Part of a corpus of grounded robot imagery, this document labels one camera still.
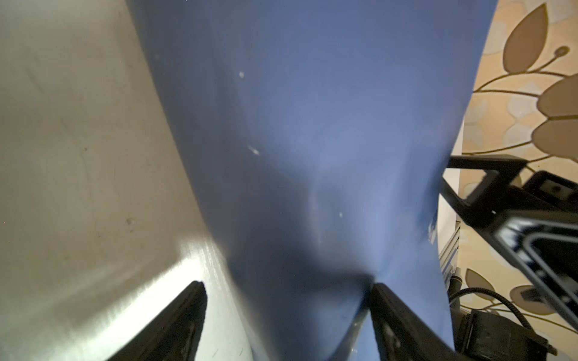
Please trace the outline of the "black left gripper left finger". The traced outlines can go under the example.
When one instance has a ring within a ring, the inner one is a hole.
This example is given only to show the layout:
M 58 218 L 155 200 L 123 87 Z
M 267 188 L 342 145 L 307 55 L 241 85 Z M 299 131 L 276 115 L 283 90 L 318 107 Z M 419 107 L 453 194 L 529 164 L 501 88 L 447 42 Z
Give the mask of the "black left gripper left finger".
M 111 360 L 193 360 L 200 344 L 208 296 L 205 285 L 189 284 Z

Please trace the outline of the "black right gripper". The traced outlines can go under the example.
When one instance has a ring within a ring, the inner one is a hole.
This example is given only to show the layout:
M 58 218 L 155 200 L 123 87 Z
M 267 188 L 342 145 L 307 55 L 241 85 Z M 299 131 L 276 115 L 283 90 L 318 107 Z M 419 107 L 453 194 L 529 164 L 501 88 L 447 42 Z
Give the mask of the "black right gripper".
M 448 168 L 485 175 L 465 199 L 445 180 L 440 195 L 465 224 L 484 226 L 478 228 L 482 238 L 576 329 L 577 183 L 538 171 L 522 184 L 519 173 L 527 164 L 510 155 L 451 156 Z

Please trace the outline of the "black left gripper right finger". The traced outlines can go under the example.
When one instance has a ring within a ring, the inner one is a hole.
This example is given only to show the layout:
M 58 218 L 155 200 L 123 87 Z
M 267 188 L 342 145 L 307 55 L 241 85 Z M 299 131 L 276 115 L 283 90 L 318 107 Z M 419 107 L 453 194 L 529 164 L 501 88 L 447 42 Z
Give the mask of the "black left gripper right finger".
M 381 360 L 468 359 L 441 340 L 385 284 L 373 285 L 369 306 Z

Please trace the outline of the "blue wrapping paper sheet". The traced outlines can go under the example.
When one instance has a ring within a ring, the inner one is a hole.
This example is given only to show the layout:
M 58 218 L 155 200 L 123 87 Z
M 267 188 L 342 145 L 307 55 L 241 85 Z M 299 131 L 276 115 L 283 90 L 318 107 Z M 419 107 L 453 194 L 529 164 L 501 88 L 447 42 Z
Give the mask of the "blue wrapping paper sheet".
M 494 1 L 130 1 L 256 360 L 377 360 L 386 284 L 452 345 L 440 184 Z

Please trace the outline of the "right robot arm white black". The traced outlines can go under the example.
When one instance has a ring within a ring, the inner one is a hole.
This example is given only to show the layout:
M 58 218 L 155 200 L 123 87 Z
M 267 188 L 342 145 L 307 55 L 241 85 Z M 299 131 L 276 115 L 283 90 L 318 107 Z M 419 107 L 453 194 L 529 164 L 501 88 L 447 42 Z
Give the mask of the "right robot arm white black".
M 526 302 L 549 306 L 577 325 L 577 185 L 547 171 L 525 184 L 527 161 L 515 156 L 453 156 L 450 168 L 481 170 L 466 197 L 441 190 L 461 220 L 529 280 Z M 555 348 L 538 335 L 519 305 L 480 286 L 451 290 L 457 352 L 472 360 L 545 360 Z

